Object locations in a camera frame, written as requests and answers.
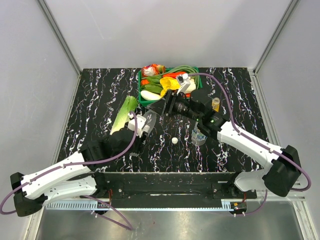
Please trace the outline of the clear cola bottle red label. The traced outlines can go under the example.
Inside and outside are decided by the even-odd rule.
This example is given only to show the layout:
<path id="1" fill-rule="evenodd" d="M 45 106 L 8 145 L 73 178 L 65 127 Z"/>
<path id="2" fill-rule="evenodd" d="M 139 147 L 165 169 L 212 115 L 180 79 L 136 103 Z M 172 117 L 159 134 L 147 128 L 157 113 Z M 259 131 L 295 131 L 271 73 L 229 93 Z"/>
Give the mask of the clear cola bottle red label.
<path id="1" fill-rule="evenodd" d="M 148 110 L 143 117 L 145 118 L 145 123 L 142 128 L 144 132 L 146 132 L 148 135 L 151 133 L 153 128 L 155 127 L 156 121 L 157 121 L 157 114 L 152 111 Z"/>

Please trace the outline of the yellow juice bottle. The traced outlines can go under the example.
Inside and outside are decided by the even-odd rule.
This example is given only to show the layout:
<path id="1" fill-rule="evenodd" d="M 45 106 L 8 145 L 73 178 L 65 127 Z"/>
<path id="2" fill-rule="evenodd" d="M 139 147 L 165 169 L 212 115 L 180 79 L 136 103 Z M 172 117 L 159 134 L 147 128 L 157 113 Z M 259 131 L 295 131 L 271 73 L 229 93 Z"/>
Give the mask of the yellow juice bottle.
<path id="1" fill-rule="evenodd" d="M 212 99 L 212 109 L 216 112 L 219 112 L 220 110 L 220 99 L 218 97 L 215 97 Z"/>

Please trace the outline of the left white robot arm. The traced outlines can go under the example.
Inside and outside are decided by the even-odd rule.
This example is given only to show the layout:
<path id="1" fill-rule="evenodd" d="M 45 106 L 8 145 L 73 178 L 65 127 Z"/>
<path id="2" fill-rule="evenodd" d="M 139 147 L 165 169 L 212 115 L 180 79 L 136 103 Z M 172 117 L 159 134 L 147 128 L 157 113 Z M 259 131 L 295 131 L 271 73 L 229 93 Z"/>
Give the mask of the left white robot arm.
<path id="1" fill-rule="evenodd" d="M 89 142 L 64 160 L 31 174 L 20 172 L 10 176 L 14 213 L 19 217 L 32 215 L 49 203 L 78 196 L 107 195 L 109 186 L 88 176 L 73 181 L 126 154 L 140 153 L 149 133 L 124 127 L 106 138 Z"/>

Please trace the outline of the clear water bottle white cap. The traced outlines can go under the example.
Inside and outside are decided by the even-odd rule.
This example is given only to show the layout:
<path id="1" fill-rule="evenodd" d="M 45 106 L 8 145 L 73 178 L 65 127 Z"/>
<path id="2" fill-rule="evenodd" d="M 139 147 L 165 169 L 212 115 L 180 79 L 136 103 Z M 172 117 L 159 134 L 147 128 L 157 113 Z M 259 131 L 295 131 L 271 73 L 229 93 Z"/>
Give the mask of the clear water bottle white cap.
<path id="1" fill-rule="evenodd" d="M 204 145 L 206 143 L 206 140 L 207 140 L 207 137 L 200 132 L 200 130 L 198 129 L 198 124 L 196 123 L 191 133 L 192 143 L 196 147 L 199 147 Z"/>

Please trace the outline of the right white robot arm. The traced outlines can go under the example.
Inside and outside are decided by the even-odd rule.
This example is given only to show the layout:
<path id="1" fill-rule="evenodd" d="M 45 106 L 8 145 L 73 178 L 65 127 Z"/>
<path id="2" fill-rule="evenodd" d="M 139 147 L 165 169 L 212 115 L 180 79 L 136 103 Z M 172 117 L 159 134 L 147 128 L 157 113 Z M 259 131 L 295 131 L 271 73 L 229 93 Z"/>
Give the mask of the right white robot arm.
<path id="1" fill-rule="evenodd" d="M 286 197 L 301 175 L 300 158 L 295 147 L 283 148 L 241 129 L 213 110 L 212 100 L 202 89 L 192 91 L 189 97 L 168 90 L 147 109 L 162 117 L 181 115 L 192 119 L 201 134 L 232 146 L 262 166 L 261 170 L 238 172 L 232 177 L 227 192 L 233 198 L 239 198 L 249 190 L 269 190 L 279 197 Z"/>

